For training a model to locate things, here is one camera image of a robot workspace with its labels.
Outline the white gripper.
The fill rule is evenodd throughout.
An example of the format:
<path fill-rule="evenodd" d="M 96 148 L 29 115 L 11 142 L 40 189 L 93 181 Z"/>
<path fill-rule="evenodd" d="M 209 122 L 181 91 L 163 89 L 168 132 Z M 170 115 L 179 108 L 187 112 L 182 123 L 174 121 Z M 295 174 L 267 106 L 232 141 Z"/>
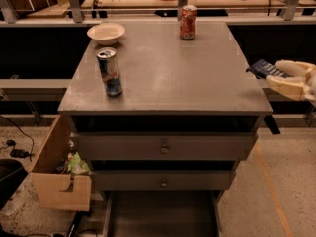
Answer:
<path fill-rule="evenodd" d="M 293 77 L 268 75 L 268 86 L 295 101 L 308 100 L 316 105 L 316 65 L 308 62 L 279 60 L 275 67 Z"/>

